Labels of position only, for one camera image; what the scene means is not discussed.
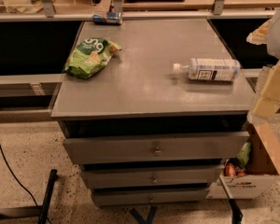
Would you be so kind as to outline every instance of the black base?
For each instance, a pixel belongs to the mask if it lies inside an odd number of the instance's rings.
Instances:
[[[48,216],[49,203],[56,179],[57,170],[52,169],[49,174],[49,182],[47,184],[43,205],[0,209],[0,220],[24,217],[38,217],[37,223],[45,224]]]

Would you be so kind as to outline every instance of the drawer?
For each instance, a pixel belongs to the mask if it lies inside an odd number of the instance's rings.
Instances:
[[[123,135],[157,135],[164,133],[240,132],[246,112],[238,114],[191,114],[190,116],[134,117],[64,120],[64,134],[71,138]]]
[[[235,157],[248,132],[112,136],[65,139],[73,164],[130,161],[227,159]]]
[[[144,191],[121,191],[93,193],[92,200],[98,206],[125,204],[180,203],[201,201],[208,189],[159,189]]]
[[[103,170],[81,172],[88,189],[106,189],[123,187],[162,186],[216,182],[223,165],[205,165],[193,167],[133,168],[121,170]]]

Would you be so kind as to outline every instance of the gray cabinet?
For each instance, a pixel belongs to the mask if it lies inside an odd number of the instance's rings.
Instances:
[[[232,83],[173,77],[173,63],[229,59],[206,20],[85,22],[77,42],[122,45],[88,80],[65,76],[51,116],[98,206],[199,201],[248,138],[253,91]]]

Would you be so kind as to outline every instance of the bottle label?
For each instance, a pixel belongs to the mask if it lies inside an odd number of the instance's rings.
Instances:
[[[190,59],[189,79],[231,81],[240,68],[235,60]]]

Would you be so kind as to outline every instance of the speckled floor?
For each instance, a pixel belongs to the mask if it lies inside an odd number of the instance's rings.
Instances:
[[[270,121],[280,141],[280,114]],[[135,208],[147,218],[149,206],[98,208],[63,149],[63,134],[49,113],[0,114],[0,140],[7,160],[22,184],[42,203],[49,171],[58,170],[49,209],[52,224],[118,223],[137,224],[130,211]],[[280,224],[280,180],[255,200],[239,200],[244,224]],[[0,208],[34,205],[29,195],[16,183],[0,154]],[[231,223],[227,200],[160,204],[153,220],[161,223]],[[0,224],[37,223],[37,218],[1,220]]]

